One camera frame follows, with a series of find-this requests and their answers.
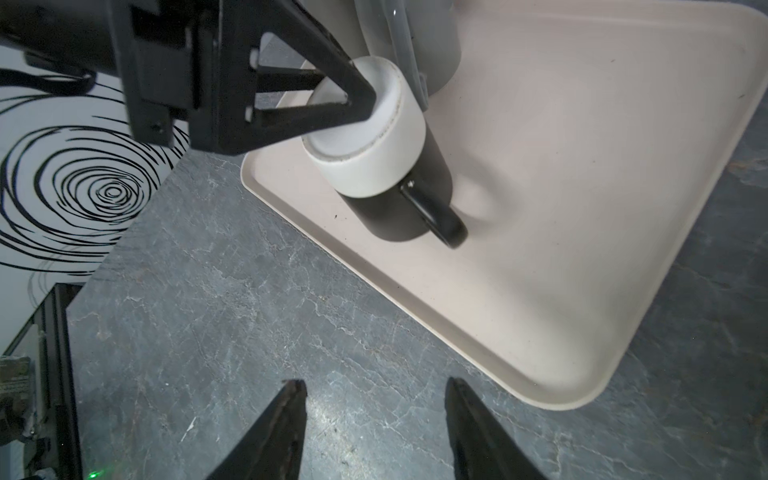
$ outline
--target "black cable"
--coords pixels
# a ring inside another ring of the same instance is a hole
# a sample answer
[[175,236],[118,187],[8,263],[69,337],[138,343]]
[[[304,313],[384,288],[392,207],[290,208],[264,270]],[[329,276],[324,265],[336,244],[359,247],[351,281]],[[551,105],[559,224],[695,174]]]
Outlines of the black cable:
[[50,80],[18,70],[0,68],[0,87],[27,87],[59,97],[87,94],[96,84],[96,73],[87,72],[82,78]]

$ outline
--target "gray marble surface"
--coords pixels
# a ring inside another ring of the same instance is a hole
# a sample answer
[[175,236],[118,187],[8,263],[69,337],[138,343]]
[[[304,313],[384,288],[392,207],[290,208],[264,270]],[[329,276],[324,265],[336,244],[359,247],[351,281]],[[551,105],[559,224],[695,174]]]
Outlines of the gray marble surface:
[[86,472],[205,478],[298,377],[302,478],[448,480],[443,389],[461,376],[551,479],[768,478],[768,101],[610,384],[569,412],[498,387],[239,168],[190,152],[70,306]]

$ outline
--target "tray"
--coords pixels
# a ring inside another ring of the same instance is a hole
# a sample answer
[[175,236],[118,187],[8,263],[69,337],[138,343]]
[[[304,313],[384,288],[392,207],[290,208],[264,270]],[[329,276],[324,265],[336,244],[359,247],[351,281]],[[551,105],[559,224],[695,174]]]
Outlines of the tray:
[[[292,139],[243,185],[518,398],[607,385],[768,82],[768,17],[651,0],[457,2],[427,121],[470,236],[375,238]],[[283,106],[308,94],[287,94]]]

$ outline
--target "black bracket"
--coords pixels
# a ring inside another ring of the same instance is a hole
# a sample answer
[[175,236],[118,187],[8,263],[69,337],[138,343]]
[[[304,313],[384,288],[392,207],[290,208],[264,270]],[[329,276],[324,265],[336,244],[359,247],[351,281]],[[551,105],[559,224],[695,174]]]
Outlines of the black bracket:
[[[367,119],[376,93],[332,35],[294,0],[109,0],[108,20],[134,138],[170,145],[174,118],[191,147],[239,154],[310,131]],[[258,65],[271,32],[316,70]],[[325,76],[343,104],[256,109],[258,92],[314,89]]]
[[[445,386],[456,480],[546,480],[462,379]],[[290,380],[207,480],[298,480],[306,385]]]

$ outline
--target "concentric circle pattern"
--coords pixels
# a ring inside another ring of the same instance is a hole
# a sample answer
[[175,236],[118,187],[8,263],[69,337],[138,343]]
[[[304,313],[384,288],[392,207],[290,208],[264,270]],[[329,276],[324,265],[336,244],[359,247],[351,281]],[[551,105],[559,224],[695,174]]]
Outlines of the concentric circle pattern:
[[[35,128],[19,131],[30,115]],[[136,142],[121,92],[102,84],[0,99],[0,131],[0,264],[75,276],[95,270],[188,145],[180,128],[173,148]]]

